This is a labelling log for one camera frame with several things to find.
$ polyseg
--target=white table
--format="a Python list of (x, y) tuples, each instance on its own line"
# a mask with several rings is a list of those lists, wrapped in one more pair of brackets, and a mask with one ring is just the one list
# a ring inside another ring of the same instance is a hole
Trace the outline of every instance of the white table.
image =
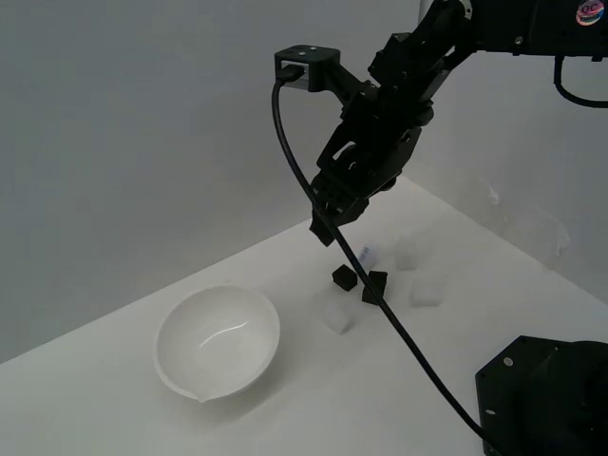
[[(608, 342), (605, 304), (407, 180), (345, 232), (355, 248), (404, 233), (425, 248), (416, 273), (395, 271), (390, 256), (376, 269), (389, 272), (389, 303), (475, 417), (475, 372), (518, 335)], [(0, 365), (0, 454), (483, 454), (384, 316), (358, 302), (361, 286), (331, 284), (342, 262), (303, 223)], [(441, 307), (409, 309), (415, 274), (445, 281)], [(201, 405), (157, 378), (153, 339), (177, 302), (229, 281), (275, 303), (277, 359), (240, 396)], [(350, 332), (324, 326), (329, 299), (352, 301)]]

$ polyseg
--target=robotic arm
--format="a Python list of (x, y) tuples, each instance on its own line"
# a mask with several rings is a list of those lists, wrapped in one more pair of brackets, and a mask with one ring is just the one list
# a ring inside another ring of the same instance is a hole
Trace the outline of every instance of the robotic arm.
[[(357, 220), (370, 197), (395, 184), (422, 127), (432, 120), (432, 96), (473, 52), (555, 56), (560, 95), (578, 105), (608, 107), (561, 85), (564, 57), (600, 61), (608, 56), (604, 0), (580, 1), (434, 0), (414, 32), (392, 34), (376, 53), (368, 68), (375, 83), (350, 74), (336, 49), (293, 46), (275, 55), (275, 129), (313, 205), (311, 230), (325, 245), (335, 240), (344, 251), (429, 380), (484, 440), (488, 456), (608, 454), (608, 344), (518, 338), (477, 372), (478, 425), (433, 370), (337, 227)], [(319, 156), (320, 170), (311, 183), (283, 130), (278, 102), (283, 86), (329, 90), (343, 105), (342, 122)]]
[[(608, 56), (602, 0), (434, 0), (412, 33), (393, 33), (361, 82), (340, 65), (340, 51), (293, 46), (275, 55), (275, 71), (299, 66), (287, 84), (331, 91), (343, 105), (342, 123), (317, 160), (317, 201), (336, 226), (359, 218), (376, 193), (390, 189), (408, 162), (422, 127), (433, 117), (432, 96), (452, 69), (473, 52), (556, 57), (554, 83), (573, 103), (608, 107), (561, 86), (564, 56)], [(325, 245), (332, 234), (313, 212), (311, 226)]]

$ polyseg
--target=black cube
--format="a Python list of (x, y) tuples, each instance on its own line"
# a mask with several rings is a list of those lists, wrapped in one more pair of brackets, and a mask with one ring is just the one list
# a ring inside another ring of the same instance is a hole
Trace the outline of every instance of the black cube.
[(342, 290), (349, 292), (357, 285), (357, 274), (346, 264), (343, 264), (332, 273), (333, 283)]
[[(384, 291), (387, 288), (387, 278), (389, 277), (389, 273), (383, 273), (382, 271), (370, 271), (369, 273), (371, 283), (376, 289), (382, 294), (384, 297)], [(368, 304), (373, 304), (377, 306), (378, 304), (373, 300), (373, 296), (370, 293), (368, 287), (365, 287), (363, 290), (363, 296), (361, 297), (363, 302), (367, 302)]]

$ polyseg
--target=black robotic arm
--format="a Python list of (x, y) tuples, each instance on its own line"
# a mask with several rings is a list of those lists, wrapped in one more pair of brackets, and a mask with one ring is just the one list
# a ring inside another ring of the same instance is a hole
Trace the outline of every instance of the black robotic arm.
[[(564, 56), (608, 56), (601, 0), (435, 0), (412, 33), (393, 33), (361, 82), (340, 65), (340, 52), (294, 46), (275, 55), (275, 71), (300, 66), (291, 86), (329, 90), (343, 105), (341, 124), (323, 149), (312, 181), (317, 201), (341, 226), (359, 218), (369, 198), (391, 188), (433, 117), (432, 96), (450, 71), (479, 50), (556, 56), (555, 84), (573, 103), (588, 102), (561, 86)], [(313, 213), (311, 230), (333, 236)]]

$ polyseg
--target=cable connector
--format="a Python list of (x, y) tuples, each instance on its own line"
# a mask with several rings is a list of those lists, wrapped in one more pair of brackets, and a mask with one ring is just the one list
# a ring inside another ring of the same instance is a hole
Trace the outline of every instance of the cable connector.
[(282, 84), (294, 83), (306, 72), (306, 68), (304, 66), (289, 64), (282, 69), (276, 71), (276, 80), (280, 81)]

